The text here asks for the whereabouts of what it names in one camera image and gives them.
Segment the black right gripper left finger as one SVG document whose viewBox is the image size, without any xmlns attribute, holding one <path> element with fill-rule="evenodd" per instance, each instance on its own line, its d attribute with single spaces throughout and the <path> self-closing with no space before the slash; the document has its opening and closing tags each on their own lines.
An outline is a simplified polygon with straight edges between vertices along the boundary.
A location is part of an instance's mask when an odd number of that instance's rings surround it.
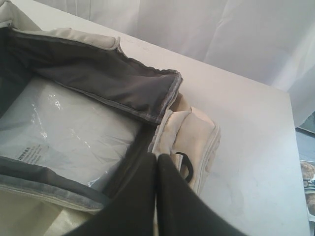
<svg viewBox="0 0 315 236">
<path fill-rule="evenodd" d="M 156 197 L 157 158 L 141 156 L 128 183 L 99 213 L 68 236 L 152 236 Z"/>
</svg>

